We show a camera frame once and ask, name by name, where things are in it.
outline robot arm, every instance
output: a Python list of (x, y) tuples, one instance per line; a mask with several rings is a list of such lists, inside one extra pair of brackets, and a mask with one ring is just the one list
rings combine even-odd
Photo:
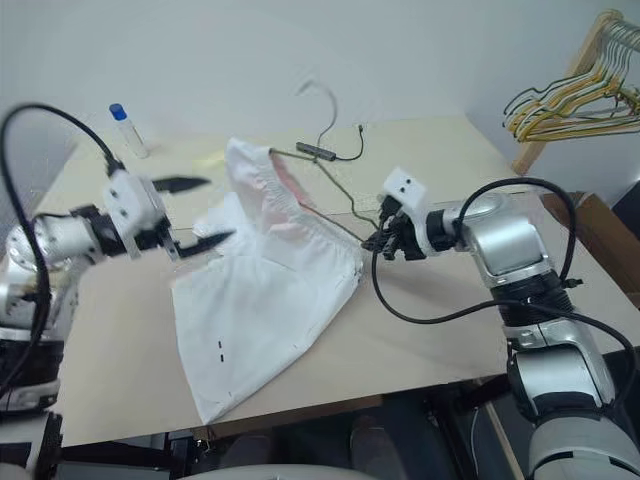
[[(107, 257), (128, 254), (135, 259), (142, 251), (158, 247), (172, 260), (189, 257), (231, 234), (201, 238), (186, 248), (174, 241), (156, 189), (162, 185), (171, 191), (174, 184), (170, 180), (152, 182), (120, 169), (113, 172), (104, 189), (105, 213), (88, 206), (69, 215), (39, 214), (34, 218), (36, 239), (49, 271), (51, 308), (31, 360), (0, 398), (0, 470), (19, 466), (26, 478), (50, 478), (50, 470), (57, 464), (62, 419), (46, 409), (57, 400), (58, 370), (78, 305), (82, 274)], [(201, 184), (194, 180), (177, 179), (183, 184), (186, 181), (187, 188)], [(23, 230), (15, 227), (7, 238), (7, 258), (0, 274), (0, 378), (7, 378), (31, 339), (36, 300), (33, 251)]]
[[(396, 169), (384, 187), (382, 218), (388, 227), (365, 248), (388, 260), (397, 250), (407, 260), (466, 251), (494, 299), (573, 311), (537, 229), (508, 196), (480, 197), (460, 228), (461, 204), (432, 210), (426, 189), (402, 170)], [(531, 477), (640, 478), (636, 446), (607, 416), (615, 388), (586, 325), (524, 307), (499, 308), (512, 392), (522, 415), (537, 426)]]

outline small vial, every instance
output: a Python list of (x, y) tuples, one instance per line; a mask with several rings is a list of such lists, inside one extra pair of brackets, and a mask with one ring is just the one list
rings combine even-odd
[(127, 117), (127, 113), (124, 111), (124, 108), (122, 108), (122, 105), (119, 103), (113, 103), (109, 106), (109, 111), (118, 124), (118, 128), (122, 132), (125, 142), (127, 142), (127, 145), (129, 145), (129, 148), (136, 157), (148, 157), (149, 152), (144, 146), (144, 143), (142, 143), (142, 139), (140, 138), (140, 135), (138, 135), (136, 127), (133, 126), (133, 123), (129, 117)]

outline blue cap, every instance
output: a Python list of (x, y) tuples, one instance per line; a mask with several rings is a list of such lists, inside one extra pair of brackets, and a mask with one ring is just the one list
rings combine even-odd
[(124, 111), (124, 108), (122, 108), (122, 105), (120, 105), (119, 103), (112, 103), (111, 105), (109, 105), (109, 110), (111, 111), (111, 115), (113, 115), (113, 118), (118, 121), (127, 118), (127, 114)]

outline table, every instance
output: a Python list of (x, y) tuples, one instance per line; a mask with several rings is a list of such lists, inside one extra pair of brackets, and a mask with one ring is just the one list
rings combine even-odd
[[(300, 131), (254, 140), (280, 149), (291, 148), (296, 140), (315, 143), (313, 135)], [(330, 165), (356, 193), (362, 210), (377, 206), (375, 194), (396, 165), (426, 183), (434, 201), (460, 199), (489, 181), (512, 176), (507, 162), (463, 117), (368, 125), (365, 141), (361, 160)], [(167, 141), (150, 158), (124, 159), (131, 171), (154, 178), (196, 174), (213, 180), (197, 192), (167, 199), (174, 227), (186, 229), (222, 198), (225, 143), (214, 136)], [(325, 145), (348, 155), (357, 150), (357, 132), (336, 129)], [(295, 159), (286, 162), (320, 210), (362, 234), (368, 232), (370, 226), (347, 213), (346, 200), (316, 167)], [(93, 147), (81, 145), (40, 209), (101, 205), (103, 171)], [(559, 265), (566, 231), (537, 199), (522, 196), (520, 202), (533, 211)], [(157, 251), (135, 262), (112, 259), (85, 275), (55, 406), (64, 415), (64, 445), (200, 425), (177, 353), (170, 283), (204, 261), (174, 264)], [(574, 303), (640, 344), (640, 314), (581, 245), (573, 272), (586, 280), (586, 286), (571, 292)], [(489, 297), (472, 259), (463, 254), (385, 263), (380, 277), (389, 301), (409, 315), (436, 316)], [(501, 373), (506, 348), (500, 326), (494, 310), (443, 325), (403, 323), (375, 299), (367, 271), (353, 298), (309, 352), (220, 421)], [(619, 348), (601, 335), (596, 340), (603, 351)]]

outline white fabric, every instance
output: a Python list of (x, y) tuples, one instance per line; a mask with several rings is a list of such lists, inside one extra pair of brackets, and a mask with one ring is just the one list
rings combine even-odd
[(178, 350), (204, 423), (306, 352), (362, 272), (357, 242), (300, 208), (268, 152), (229, 141), (227, 173), (235, 193), (195, 231), (232, 227), (236, 234), (219, 249), (222, 257), (173, 286)]

